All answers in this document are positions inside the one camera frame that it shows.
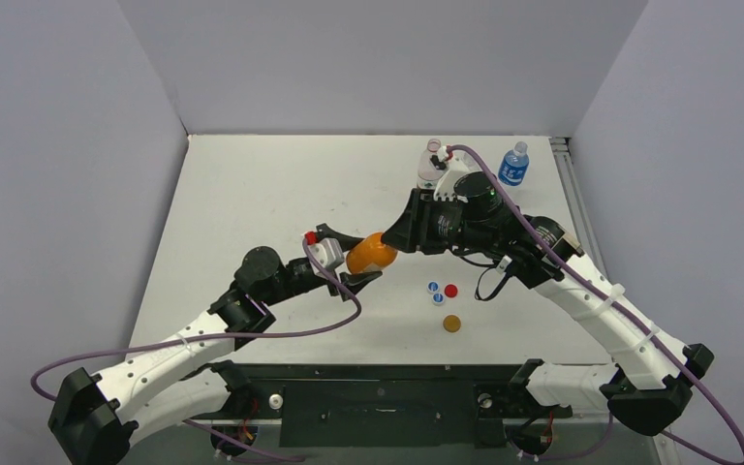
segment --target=blue bottle label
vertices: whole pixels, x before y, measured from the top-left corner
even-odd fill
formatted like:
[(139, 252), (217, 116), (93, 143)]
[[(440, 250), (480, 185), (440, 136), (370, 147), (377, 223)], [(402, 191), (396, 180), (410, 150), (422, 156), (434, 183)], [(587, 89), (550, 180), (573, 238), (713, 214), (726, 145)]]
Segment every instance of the blue bottle label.
[(498, 172), (498, 178), (504, 184), (516, 186), (520, 184), (521, 181), (523, 181), (523, 176), (526, 175), (526, 170), (528, 168), (529, 165), (526, 165), (525, 167), (513, 167), (504, 161), (503, 163), (501, 163), (501, 168)]

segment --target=white wall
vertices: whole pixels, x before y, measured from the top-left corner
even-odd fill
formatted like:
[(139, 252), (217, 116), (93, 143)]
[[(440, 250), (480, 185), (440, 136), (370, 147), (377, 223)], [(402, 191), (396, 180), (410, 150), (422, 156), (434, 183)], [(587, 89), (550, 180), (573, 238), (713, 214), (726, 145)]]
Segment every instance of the white wall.
[(190, 133), (570, 135), (645, 0), (119, 0)]
[(0, 464), (66, 463), (30, 375), (129, 340), (185, 145), (113, 0), (0, 2)]
[[(650, 1), (573, 155), (609, 274), (659, 325), (714, 351), (704, 381), (744, 430), (744, 2)], [(738, 458), (699, 395), (676, 425)]]

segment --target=blue water bottle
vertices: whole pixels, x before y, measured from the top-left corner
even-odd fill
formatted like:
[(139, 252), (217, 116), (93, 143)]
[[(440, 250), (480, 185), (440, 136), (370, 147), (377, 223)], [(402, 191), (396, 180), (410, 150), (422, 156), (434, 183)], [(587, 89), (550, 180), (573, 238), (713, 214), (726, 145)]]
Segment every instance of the blue water bottle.
[(501, 182), (510, 186), (516, 186), (523, 182), (523, 176), (526, 175), (526, 170), (529, 169), (529, 155), (526, 154), (527, 148), (526, 142), (518, 142), (514, 146), (514, 150), (510, 150), (504, 155), (500, 171), (498, 171), (498, 179)]

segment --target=tabletop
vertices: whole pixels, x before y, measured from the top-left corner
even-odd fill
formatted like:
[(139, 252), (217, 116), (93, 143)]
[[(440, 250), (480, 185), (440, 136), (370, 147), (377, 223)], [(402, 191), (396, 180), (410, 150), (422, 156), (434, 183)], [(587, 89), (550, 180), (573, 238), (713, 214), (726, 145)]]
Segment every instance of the tabletop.
[[(303, 256), (301, 236), (321, 223), (356, 236), (390, 227), (416, 185), (428, 136), (193, 136), (133, 332), (131, 345), (162, 340), (194, 320), (229, 286), (259, 245), (286, 262)], [(530, 167), (506, 187), (522, 211), (574, 225), (546, 137), (443, 136), (474, 148), (496, 171), (523, 140)], [(360, 294), (362, 315), (316, 336), (254, 341), (230, 356), (251, 363), (509, 364), (527, 358), (607, 363), (609, 356), (552, 302), (512, 279), (492, 301), (474, 299), (481, 274), (450, 254), (398, 254)], [(491, 290), (499, 276), (483, 278)], [(429, 281), (455, 284), (435, 306)], [(267, 331), (338, 322), (353, 311), (326, 289), (274, 305)], [(457, 315), (456, 333), (443, 329)]]

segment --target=robotic hand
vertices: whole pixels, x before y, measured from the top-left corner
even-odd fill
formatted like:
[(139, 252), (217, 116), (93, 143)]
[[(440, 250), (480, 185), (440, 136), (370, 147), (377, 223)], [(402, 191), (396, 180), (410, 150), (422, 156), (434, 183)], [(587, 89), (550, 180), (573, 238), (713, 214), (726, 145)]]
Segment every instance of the robotic hand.
[[(689, 403), (694, 378), (705, 374), (712, 353), (702, 344), (685, 345), (645, 318), (623, 297), (623, 287), (609, 283), (555, 221), (521, 215), (498, 191), (494, 175), (477, 154), (469, 152), (482, 170), (455, 154), (471, 149), (442, 148), (434, 164), (442, 172), (437, 184), (412, 190), (403, 214), (384, 232), (382, 242), (405, 253), (483, 254), (504, 273), (496, 292), (508, 279), (517, 278), (563, 308), (612, 356), (613, 362), (606, 365), (580, 366), (530, 359), (509, 381), (511, 388), (525, 390), (541, 408), (609, 410), (638, 433), (654, 436), (663, 431)], [(54, 398), (50, 430), (74, 463), (116, 463), (131, 445), (153, 432), (222, 409), (245, 380), (234, 375), (237, 370), (228, 369), (230, 361), (212, 360), (251, 339), (187, 339), (213, 333), (254, 336), (275, 321), (267, 305), (324, 285), (332, 295), (340, 294), (310, 260), (333, 274), (344, 262), (343, 253), (360, 242), (320, 225), (306, 236), (309, 259), (283, 265), (271, 248), (251, 250), (230, 288), (161, 343), (171, 343), (169, 347), (93, 375), (83, 368), (68, 375)], [(381, 275), (375, 271), (330, 278), (357, 293)]]

